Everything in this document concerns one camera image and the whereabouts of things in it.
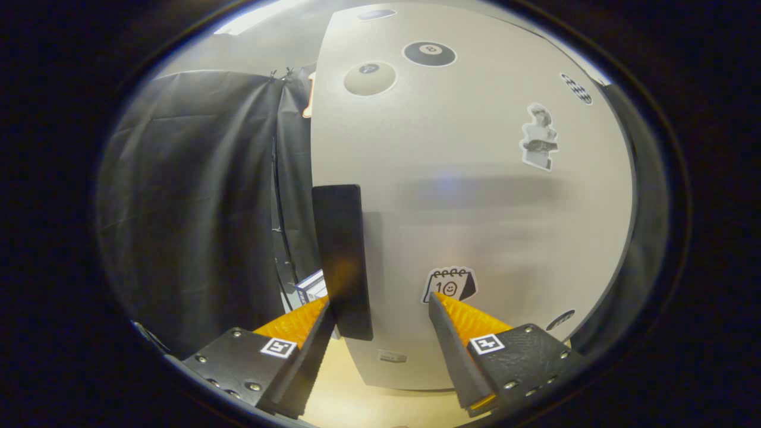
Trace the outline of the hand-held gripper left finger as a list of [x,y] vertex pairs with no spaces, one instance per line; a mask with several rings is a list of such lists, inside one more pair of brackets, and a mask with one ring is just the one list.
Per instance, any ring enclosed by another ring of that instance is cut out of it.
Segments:
[[207,384],[269,414],[298,419],[334,331],[323,296],[255,331],[231,328],[182,364]]

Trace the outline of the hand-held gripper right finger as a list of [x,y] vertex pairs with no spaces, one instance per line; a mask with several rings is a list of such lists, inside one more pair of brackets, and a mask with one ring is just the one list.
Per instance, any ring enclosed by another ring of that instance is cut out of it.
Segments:
[[475,417],[512,416],[573,379],[584,357],[534,323],[506,323],[443,295],[429,294],[429,319],[458,402]]

